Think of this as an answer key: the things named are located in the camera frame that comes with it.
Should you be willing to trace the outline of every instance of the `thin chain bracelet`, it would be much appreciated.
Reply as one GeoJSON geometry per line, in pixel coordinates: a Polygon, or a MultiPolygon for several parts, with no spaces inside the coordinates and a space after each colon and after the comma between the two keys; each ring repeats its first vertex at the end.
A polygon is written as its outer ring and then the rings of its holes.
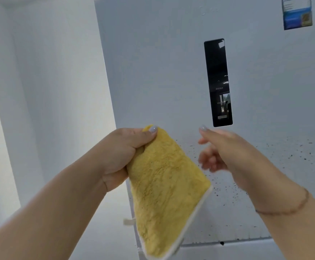
{"type": "Polygon", "coordinates": [[[289,211],[282,211],[282,212],[262,212],[262,211],[258,211],[255,210],[258,214],[261,215],[271,215],[271,216],[279,216],[279,215],[291,215],[291,214],[295,214],[298,211],[302,210],[303,207],[306,205],[306,203],[309,200],[309,192],[306,188],[304,188],[305,192],[306,192],[306,197],[303,199],[303,201],[299,204],[299,206],[295,209],[291,209],[289,211]]]}

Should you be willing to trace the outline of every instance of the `microfiber towel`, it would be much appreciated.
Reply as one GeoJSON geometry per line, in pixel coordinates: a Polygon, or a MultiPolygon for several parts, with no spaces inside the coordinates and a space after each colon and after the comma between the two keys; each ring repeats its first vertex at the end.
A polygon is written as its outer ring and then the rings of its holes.
{"type": "Polygon", "coordinates": [[[144,254],[148,260],[166,260],[211,193],[211,182],[161,128],[136,151],[127,170],[144,254]]]}

